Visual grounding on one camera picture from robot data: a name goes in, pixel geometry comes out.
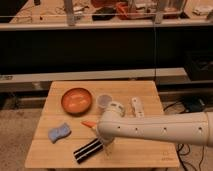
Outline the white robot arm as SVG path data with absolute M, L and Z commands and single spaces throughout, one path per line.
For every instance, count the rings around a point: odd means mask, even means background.
M 116 137 L 213 147 L 213 112 L 125 117 L 112 101 L 97 123 L 96 133 L 108 146 Z

